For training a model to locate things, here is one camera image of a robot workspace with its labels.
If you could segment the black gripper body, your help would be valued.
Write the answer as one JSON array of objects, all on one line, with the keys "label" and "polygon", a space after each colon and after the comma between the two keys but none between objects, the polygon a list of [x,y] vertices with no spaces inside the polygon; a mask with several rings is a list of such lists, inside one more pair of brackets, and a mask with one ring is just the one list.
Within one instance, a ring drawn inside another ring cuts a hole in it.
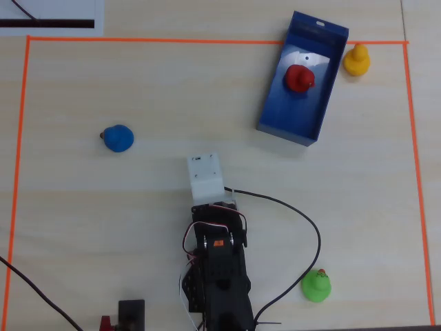
[{"label": "black gripper body", "polygon": [[234,203],[194,206],[191,229],[194,230],[197,248],[247,247],[247,219]]}]

